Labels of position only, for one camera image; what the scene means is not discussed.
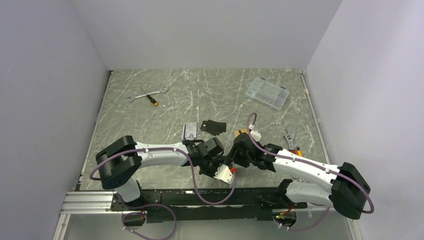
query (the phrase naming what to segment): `clear plastic organizer box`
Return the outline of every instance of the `clear plastic organizer box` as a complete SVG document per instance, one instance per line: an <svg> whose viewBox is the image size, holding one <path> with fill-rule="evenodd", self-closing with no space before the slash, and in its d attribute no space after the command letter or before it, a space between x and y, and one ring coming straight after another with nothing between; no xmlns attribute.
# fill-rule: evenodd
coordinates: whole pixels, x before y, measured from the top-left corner
<svg viewBox="0 0 424 240"><path fill-rule="evenodd" d="M246 95L251 99L259 100L275 109L281 110L289 91L263 78L256 77L250 84Z"/></svg>

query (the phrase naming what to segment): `white wall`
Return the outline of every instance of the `white wall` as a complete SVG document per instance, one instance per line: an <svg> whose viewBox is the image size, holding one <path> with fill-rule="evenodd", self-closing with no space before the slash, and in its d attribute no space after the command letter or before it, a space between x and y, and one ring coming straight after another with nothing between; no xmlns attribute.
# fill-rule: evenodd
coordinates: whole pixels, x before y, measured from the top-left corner
<svg viewBox="0 0 424 240"><path fill-rule="evenodd" d="M70 0L108 69L305 69L342 0Z"/></svg>
<svg viewBox="0 0 424 240"><path fill-rule="evenodd" d="M424 4L344 0L306 80L335 164L371 186L366 240L423 239Z"/></svg>
<svg viewBox="0 0 424 240"><path fill-rule="evenodd" d="M52 239L107 77L67 0L0 1L0 239Z"/></svg>

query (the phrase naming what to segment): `purple cable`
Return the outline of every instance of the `purple cable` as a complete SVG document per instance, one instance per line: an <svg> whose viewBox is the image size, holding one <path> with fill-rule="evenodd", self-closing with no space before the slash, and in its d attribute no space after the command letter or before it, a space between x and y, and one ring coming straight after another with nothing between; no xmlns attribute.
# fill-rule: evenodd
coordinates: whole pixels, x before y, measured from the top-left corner
<svg viewBox="0 0 424 240"><path fill-rule="evenodd" d="M324 213L321 215L321 217L312 225L307 226L307 227L303 227L303 228L289 228L286 226L281 226L282 228L285 228L288 231L293 231L293 232L300 232L300 231L306 231L312 228L315 228L325 217L326 215L329 213L330 211L330 207L327 207L327 209L324 211ZM277 224L278 226L280 226L280 223L276 222L275 219L273 219L274 223Z"/></svg>
<svg viewBox="0 0 424 240"><path fill-rule="evenodd" d="M292 160L292 158L291 157L289 157L289 156L282 156L282 155L278 155L278 154L275 154L275 153L273 153L273 152L270 152L270 151L267 151L267 150L265 150L265 149L263 149L261 146L259 146L257 143L256 143L256 141L253 139L253 137L252 137L252 135L251 135L251 130L249 129L249 122L250 122L250 120L251 120L251 118L252 118L252 116L254 116L254 120L253 120L253 124L255 124L255 121L256 121L256 118L257 118L257 114L256 114L256 112L252 112L248 117L247 117L247 124L246 124L246 126L247 126L247 134L248 134L248 136L249 136L249 138L250 138L250 140L252 141L252 143L255 145L255 147L257 147L257 149L259 149L260 151L262 151L262 152L264 152L264 153L266 153L266 154L268 154L268 155L271 155L271 156L274 156L274 157L279 157L279 158L283 158L283 159L290 159L290 160ZM323 166L320 166L320 165L318 165L318 164L316 164L316 163L313 163L313 162L310 162L310 161L307 161L307 160L303 160L303 159L300 159L300 158L296 158L296 161L299 161L299 162L301 162L301 163L304 163L304 164L309 164L309 165L311 165L311 166L314 166L314 167L316 167L316 168L318 168L318 169L320 169L320 170L323 170L323 171L325 171L326 170L326 168L325 167L323 167ZM351 182L353 185L355 185L355 187L357 187L361 192L362 192L362 194L365 196L365 198L366 198L366 200L368 201L368 203L369 203L369 206L370 206L370 210L362 210L362 212L364 213L364 214L372 214L373 212L374 212L374 203L373 203L373 201L371 200L371 198L370 198L370 196L368 195L368 193L365 191L365 189L361 186L361 185L359 185L356 181L354 181L352 178L350 178L350 177L348 177L348 176L346 176L346 175L344 175L344 174L341 174L341 173L339 173L339 172L336 172L336 171L333 171L333 170L331 170L331 169L329 169L329 172L330 173L332 173L332 174L334 174L334 175L337 175L337 176L339 176L339 177L341 177L341 178L344 178L344 179L346 179L347 181L349 181L349 182Z"/></svg>
<svg viewBox="0 0 424 240"><path fill-rule="evenodd" d="M131 230L130 228L128 228L127 226L125 226L125 223L124 223L124 220L125 220L125 218L127 217L127 216L130 216L130 215L140 215L140 216L145 216L145 214L144 213L141 213L141 212L130 212L130 213L127 213L127 214L125 214L123 217L122 217L122 220L121 220L121 223L122 223L122 226L124 227L124 229L125 230L127 230L127 231L129 231L129 232L131 232L132 234L135 234L135 235L137 235L137 236L139 236L140 238L144 238L144 239L146 239L146 240L167 240L167 239L169 239L174 233L175 233L175 230L177 229L177 217L175 216L175 213L174 213L174 211L172 211L172 209L170 209L169 207L167 207L167 206L165 206L165 205L162 205L162 204L156 204L156 203L153 203L153 204L147 204L147 205L143 205L143 206L128 206L127 204L125 204L125 201L122 199L122 196L121 195L119 195L119 193L117 193L117 195L118 195L118 197L119 197L119 200L120 200L120 202L126 207L126 208L128 208L128 209L142 209L142 208L148 208L148 207L161 207L161 208L164 208L164 209L166 209L166 210L168 210L171 214L172 214L172 217L173 217L173 228L172 228L172 231L171 231L171 233L168 235L168 236L166 236L166 237L164 237L164 238L161 238L161 239L154 239L154 238L150 238L150 237L147 237L147 236L144 236L144 235L142 235L142 234L140 234L140 233L138 233L138 232L136 232L136 231L134 231L134 230Z"/></svg>

